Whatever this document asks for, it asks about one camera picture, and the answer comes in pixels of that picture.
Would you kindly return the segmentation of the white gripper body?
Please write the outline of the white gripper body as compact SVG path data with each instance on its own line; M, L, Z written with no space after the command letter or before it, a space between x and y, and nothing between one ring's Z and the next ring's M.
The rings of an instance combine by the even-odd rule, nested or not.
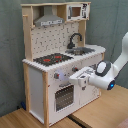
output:
M69 82L84 87L89 84L89 77L94 73L91 67L84 67L69 77Z

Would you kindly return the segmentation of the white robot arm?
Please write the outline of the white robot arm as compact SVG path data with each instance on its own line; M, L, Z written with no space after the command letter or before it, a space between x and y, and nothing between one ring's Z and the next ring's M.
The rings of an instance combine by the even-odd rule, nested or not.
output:
M92 85L111 90L115 85L115 78L126 63L128 63L128 32L122 39L122 52L114 63L100 61L96 69L84 67L70 76L69 82L80 87Z

